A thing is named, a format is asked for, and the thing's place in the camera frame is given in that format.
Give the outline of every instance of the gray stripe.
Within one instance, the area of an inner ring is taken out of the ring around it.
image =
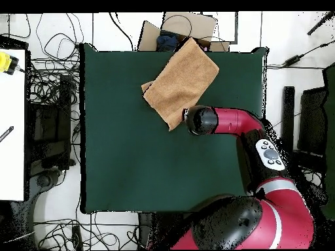
[[[256,193],[258,193],[261,188],[264,189],[265,194],[275,190],[294,190],[298,192],[296,186],[291,181],[283,179],[273,180],[265,183],[264,185],[261,185],[261,187],[257,189]]]

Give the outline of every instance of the cardboard box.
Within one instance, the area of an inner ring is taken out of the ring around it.
[[[139,36],[138,51],[156,51],[157,38],[160,36],[160,29],[148,21],[143,22],[142,32]]]
[[[209,51],[212,52],[229,52],[229,41],[212,41]]]
[[[165,12],[161,29],[211,42],[216,24],[217,19],[202,14]]]
[[[198,42],[203,47],[209,47],[216,23],[217,20],[215,18],[201,14],[193,14],[191,12],[165,12],[161,29],[179,34],[179,41],[182,41],[185,37],[190,35],[195,39],[199,39]],[[156,40],[160,36],[161,29],[148,21],[144,21],[139,38],[138,51],[156,51]]]

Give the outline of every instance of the pen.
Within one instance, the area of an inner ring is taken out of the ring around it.
[[[13,131],[13,130],[14,130],[14,126],[10,126],[10,127],[8,128],[8,130],[5,131],[5,132],[0,136],[0,142],[3,141],[3,140],[5,139],[5,137],[7,137],[7,136],[10,134],[10,132]]]

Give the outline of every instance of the green tabletop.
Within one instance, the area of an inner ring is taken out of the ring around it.
[[[154,80],[173,53],[83,48],[83,212],[186,211],[218,194],[244,195],[233,136],[195,137],[183,124],[169,132],[142,98],[141,85]],[[198,104],[262,116],[266,53],[207,53],[220,71]]]

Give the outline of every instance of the brown towel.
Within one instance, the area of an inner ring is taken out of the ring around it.
[[[155,81],[142,85],[143,97],[172,131],[181,123],[183,109],[198,102],[218,73],[217,65],[190,38]]]

